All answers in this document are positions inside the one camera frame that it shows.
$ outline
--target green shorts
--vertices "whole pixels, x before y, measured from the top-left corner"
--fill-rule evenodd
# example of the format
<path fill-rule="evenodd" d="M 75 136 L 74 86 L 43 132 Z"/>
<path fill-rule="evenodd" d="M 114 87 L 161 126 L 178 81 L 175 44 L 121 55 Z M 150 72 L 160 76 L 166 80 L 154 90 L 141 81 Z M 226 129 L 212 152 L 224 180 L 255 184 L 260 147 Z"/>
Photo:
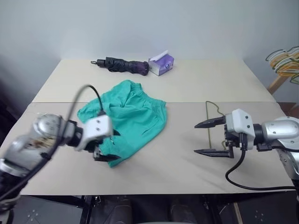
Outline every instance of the green shorts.
<path fill-rule="evenodd" d="M 123 81 L 104 93 L 101 101 L 114 129 L 121 134 L 113 136 L 112 141 L 105 138 L 103 144 L 99 145 L 103 155 L 114 154 L 120 157 L 108 162 L 110 167 L 132 156 L 165 127 L 166 103 L 149 97 L 139 83 Z M 77 115 L 85 123 L 96 117 L 99 111 L 99 100 L 94 99 L 80 109 Z"/>

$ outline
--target black cable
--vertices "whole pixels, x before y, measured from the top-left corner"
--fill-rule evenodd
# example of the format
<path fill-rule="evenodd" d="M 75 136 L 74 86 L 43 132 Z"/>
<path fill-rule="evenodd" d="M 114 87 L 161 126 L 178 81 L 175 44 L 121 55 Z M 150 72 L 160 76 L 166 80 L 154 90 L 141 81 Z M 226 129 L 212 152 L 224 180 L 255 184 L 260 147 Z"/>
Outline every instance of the black cable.
<path fill-rule="evenodd" d="M 246 186 L 240 185 L 240 184 L 235 183 L 232 180 L 230 180 L 228 175 L 231 172 L 233 172 L 235 169 L 237 169 L 242 164 L 242 162 L 244 161 L 244 158 L 245 158 L 245 154 L 246 154 L 246 151 L 242 150 L 242 154 L 241 154 L 241 157 L 240 157 L 239 161 L 231 169 L 229 169 L 226 172 L 225 178 L 228 182 L 230 182 L 231 184 L 233 184 L 233 185 L 235 185 L 239 188 L 244 188 L 244 189 L 247 189 L 247 190 L 283 190 L 283 189 L 294 189 L 294 190 L 296 190 L 296 188 L 294 186 L 282 186 L 282 187 L 272 187 L 272 188 L 251 188 L 251 187 L 246 187 Z"/>
<path fill-rule="evenodd" d="M 5 199 L 8 195 L 10 195 L 11 193 L 13 193 L 15 190 L 19 190 L 19 188 L 21 188 L 22 186 L 25 186 L 26 183 L 35 175 L 37 174 L 43 167 L 44 165 L 47 164 L 47 162 L 52 158 L 53 154 L 56 152 L 57 148 L 59 147 L 61 140 L 62 140 L 62 136 L 64 136 L 67 126 L 68 126 L 68 120 L 71 118 L 73 112 L 74 112 L 74 108 L 75 108 L 75 104 L 77 103 L 80 95 L 82 94 L 83 90 L 85 90 L 86 88 L 90 87 L 91 89 L 93 89 L 93 91 L 96 93 L 98 99 L 99 99 L 99 104 L 100 104 L 100 111 L 103 110 L 103 106 L 102 106 L 102 101 L 100 99 L 100 96 L 97 92 L 97 90 L 92 86 L 92 85 L 84 85 L 76 94 L 74 101 L 71 105 L 70 111 L 67 115 L 67 119 L 66 119 L 66 125 L 64 126 L 64 129 L 62 131 L 62 134 L 60 135 L 60 130 L 61 130 L 61 124 L 62 124 L 62 117 L 59 117 L 59 128 L 57 131 L 57 137 L 55 140 L 55 143 L 52 147 L 52 149 L 47 153 L 47 156 L 42 156 L 41 161 L 37 164 L 36 167 L 34 167 L 24 178 L 21 179 L 21 181 L 15 185 L 13 188 L 11 188 L 8 192 L 6 192 L 5 194 L 0 196 L 0 201 L 2 201 L 3 199 Z"/>
<path fill-rule="evenodd" d="M 299 150 L 298 149 L 291 149 L 291 148 L 285 148 L 285 147 L 282 147 L 282 146 L 274 146 L 273 149 L 282 149 L 282 150 L 285 150 L 285 151 L 288 151 L 288 152 L 292 152 L 292 153 L 299 153 Z"/>

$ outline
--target tissue box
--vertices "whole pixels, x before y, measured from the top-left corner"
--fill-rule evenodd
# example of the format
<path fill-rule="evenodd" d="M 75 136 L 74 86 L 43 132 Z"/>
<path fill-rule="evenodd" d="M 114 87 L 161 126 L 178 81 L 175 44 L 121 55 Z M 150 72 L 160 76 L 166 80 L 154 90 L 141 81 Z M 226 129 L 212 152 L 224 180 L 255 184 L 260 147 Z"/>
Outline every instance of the tissue box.
<path fill-rule="evenodd" d="M 157 76 L 164 74 L 173 67 L 174 58 L 169 54 L 164 55 L 156 61 L 149 59 L 149 70 L 155 73 Z"/>

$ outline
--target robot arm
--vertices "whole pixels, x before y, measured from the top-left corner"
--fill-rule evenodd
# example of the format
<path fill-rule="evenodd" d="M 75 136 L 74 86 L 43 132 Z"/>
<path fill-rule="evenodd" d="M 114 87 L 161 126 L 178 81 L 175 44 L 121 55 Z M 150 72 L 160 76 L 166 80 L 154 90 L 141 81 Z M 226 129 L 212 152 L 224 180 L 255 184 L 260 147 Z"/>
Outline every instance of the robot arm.
<path fill-rule="evenodd" d="M 75 121 L 65 121 L 54 114 L 39 116 L 29 133 L 15 139 L 0 159 L 0 197 L 7 194 L 0 200 L 0 222 L 6 223 L 9 211 L 16 204 L 19 192 L 26 186 L 27 181 L 13 192 L 10 193 L 10 190 L 28 177 L 50 154 L 57 139 L 60 146 L 68 145 L 76 151 L 87 150 L 93 153 L 96 161 L 112 161 L 119 159 L 119 156 L 102 155 L 98 146 L 104 138 L 112 135 L 119 133 L 112 128 L 111 119 L 104 112 L 88 120 L 83 127 L 78 127 Z"/>
<path fill-rule="evenodd" d="M 281 117 L 261 125 L 253 124 L 248 113 L 237 109 L 225 116 L 203 121 L 195 128 L 222 124 L 228 150 L 201 149 L 195 152 L 212 157 L 233 158 L 233 147 L 251 150 L 256 146 L 259 152 L 276 149 L 287 174 L 299 188 L 299 119 Z"/>
<path fill-rule="evenodd" d="M 87 150 L 94 153 L 95 160 L 111 161 L 118 156 L 104 156 L 100 154 L 98 144 L 106 137 L 112 136 L 116 131 L 112 128 L 111 119 L 101 115 L 88 120 L 83 128 L 78 127 L 75 121 L 61 120 L 54 114 L 44 114 L 38 117 L 28 134 L 19 136 L 8 148 L 0 160 L 0 171 L 13 176 L 23 177 L 31 171 L 42 159 L 41 154 L 47 154 L 56 141 L 57 133 L 62 132 L 60 146 L 68 145 L 76 151 Z"/>

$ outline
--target table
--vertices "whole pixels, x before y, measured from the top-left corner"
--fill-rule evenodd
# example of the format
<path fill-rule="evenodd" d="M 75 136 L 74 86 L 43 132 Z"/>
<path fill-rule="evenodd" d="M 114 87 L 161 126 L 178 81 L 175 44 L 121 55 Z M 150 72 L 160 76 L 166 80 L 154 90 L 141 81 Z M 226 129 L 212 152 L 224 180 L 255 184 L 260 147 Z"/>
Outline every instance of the table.
<path fill-rule="evenodd" d="M 113 73 L 90 61 L 61 60 L 33 102 L 68 103 L 84 84 L 94 85 L 102 94 L 126 79 L 141 83 L 151 97 L 168 103 L 275 102 L 242 60 L 175 60 L 174 68 L 159 77 L 151 72 L 145 77 Z M 89 102 L 94 96 L 86 91 L 79 102 Z"/>
<path fill-rule="evenodd" d="M 223 113 L 241 108 L 256 123 L 284 114 L 275 102 L 217 103 Z M 76 111 L 85 103 L 77 104 Z M 207 148 L 207 130 L 194 129 L 206 119 L 205 103 L 167 103 L 168 121 L 165 129 L 130 159 L 115 168 L 94 161 L 88 152 L 75 152 L 61 147 L 54 158 L 21 192 L 25 195 L 123 195 L 123 194 L 211 194 L 245 193 L 224 177 L 239 159 L 211 158 L 196 154 Z M 38 114 L 65 116 L 70 103 L 31 103 L 17 121 L 1 146 L 3 153 L 18 135 L 26 133 Z M 219 116 L 211 106 L 211 117 Z M 223 126 L 211 129 L 212 145 L 221 149 Z M 292 185 L 276 151 L 248 151 L 244 163 L 231 174 L 231 179 L 251 187 Z"/>

